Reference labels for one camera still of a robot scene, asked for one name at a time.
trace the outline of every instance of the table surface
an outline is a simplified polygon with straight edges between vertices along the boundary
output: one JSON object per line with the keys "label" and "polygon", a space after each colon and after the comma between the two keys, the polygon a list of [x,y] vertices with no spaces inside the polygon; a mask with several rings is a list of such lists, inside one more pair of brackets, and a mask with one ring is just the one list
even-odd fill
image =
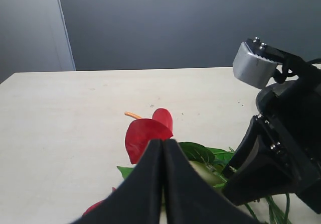
{"label": "table surface", "polygon": [[[122,182],[116,165],[131,165],[125,111],[164,107],[178,141],[236,148],[258,92],[232,68],[14,74],[0,85],[0,223],[69,223],[104,199]],[[321,221],[293,195],[289,217]]]}

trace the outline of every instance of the gray wall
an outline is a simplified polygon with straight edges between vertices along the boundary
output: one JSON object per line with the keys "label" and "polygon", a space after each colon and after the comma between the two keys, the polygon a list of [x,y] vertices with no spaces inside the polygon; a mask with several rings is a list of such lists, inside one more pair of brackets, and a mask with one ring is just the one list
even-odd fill
{"label": "gray wall", "polygon": [[61,0],[77,70],[231,66],[241,41],[321,57],[321,0]]}
{"label": "gray wall", "polygon": [[59,0],[0,0],[0,83],[15,72],[73,70]]}

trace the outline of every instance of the white wall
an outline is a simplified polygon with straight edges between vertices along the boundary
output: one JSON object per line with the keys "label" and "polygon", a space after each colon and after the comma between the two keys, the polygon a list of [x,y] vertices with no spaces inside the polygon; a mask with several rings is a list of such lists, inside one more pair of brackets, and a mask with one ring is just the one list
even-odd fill
{"label": "white wall", "polygon": [[15,72],[74,70],[59,0],[0,0],[0,82]]}

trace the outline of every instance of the white table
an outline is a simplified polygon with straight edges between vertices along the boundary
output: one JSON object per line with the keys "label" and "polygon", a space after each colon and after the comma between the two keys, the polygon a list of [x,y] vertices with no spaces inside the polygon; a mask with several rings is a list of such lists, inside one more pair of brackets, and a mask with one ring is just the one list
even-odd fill
{"label": "white table", "polygon": [[[0,85],[0,223],[69,223],[104,199],[130,166],[125,111],[165,107],[177,140],[236,148],[258,92],[231,68],[14,74]],[[321,220],[295,196],[290,219]]]}

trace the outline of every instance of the red petal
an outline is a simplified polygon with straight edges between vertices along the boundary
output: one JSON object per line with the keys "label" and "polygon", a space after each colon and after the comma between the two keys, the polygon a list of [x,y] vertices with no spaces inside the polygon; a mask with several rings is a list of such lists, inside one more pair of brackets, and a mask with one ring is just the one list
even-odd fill
{"label": "red petal", "polygon": [[156,120],[173,132],[173,118],[171,113],[165,108],[158,108],[152,115],[152,119]]}
{"label": "red petal", "polygon": [[97,202],[96,204],[93,204],[91,207],[89,207],[82,215],[86,215],[89,212],[91,212],[93,209],[95,209],[97,206],[99,206],[104,200],[101,200],[99,202]]}
{"label": "red petal", "polygon": [[151,119],[134,120],[128,127],[125,146],[132,164],[143,155],[148,142],[152,139],[169,139],[173,134],[169,128]]}

